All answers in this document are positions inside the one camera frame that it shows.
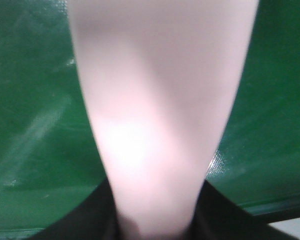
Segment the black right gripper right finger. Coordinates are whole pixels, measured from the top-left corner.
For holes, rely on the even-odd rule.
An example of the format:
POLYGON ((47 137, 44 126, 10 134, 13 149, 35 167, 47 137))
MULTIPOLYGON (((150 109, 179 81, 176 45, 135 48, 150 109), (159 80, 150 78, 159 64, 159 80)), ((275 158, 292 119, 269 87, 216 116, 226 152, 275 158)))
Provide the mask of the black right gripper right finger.
POLYGON ((296 236, 268 225, 270 220, 300 217, 300 207, 279 214, 253 216, 234 204, 208 181, 189 187, 193 218, 189 225, 191 240, 297 240, 296 236))

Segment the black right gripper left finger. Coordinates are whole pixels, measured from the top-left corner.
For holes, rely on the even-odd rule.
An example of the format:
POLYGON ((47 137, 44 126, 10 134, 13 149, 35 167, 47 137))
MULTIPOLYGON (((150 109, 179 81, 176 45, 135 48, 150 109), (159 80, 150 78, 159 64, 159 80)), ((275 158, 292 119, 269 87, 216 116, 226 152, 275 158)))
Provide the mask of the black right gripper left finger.
POLYGON ((107 178, 75 209, 28 240, 120 240, 115 202, 107 178))

